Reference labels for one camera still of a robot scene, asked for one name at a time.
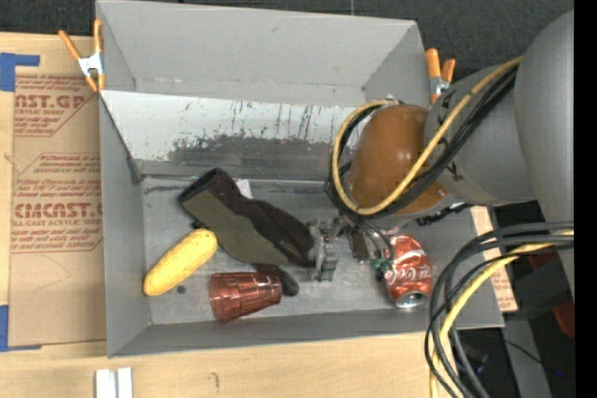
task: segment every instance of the corn cob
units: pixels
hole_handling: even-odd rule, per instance
[[[147,272],[143,281],[146,295],[168,292],[205,264],[217,249],[215,234],[207,229],[196,229],[172,249]]]

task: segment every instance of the coca-cola can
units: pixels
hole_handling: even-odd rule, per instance
[[[431,295],[431,266],[421,244],[409,234],[390,239],[394,258],[383,274],[390,300],[400,309],[412,309]]]

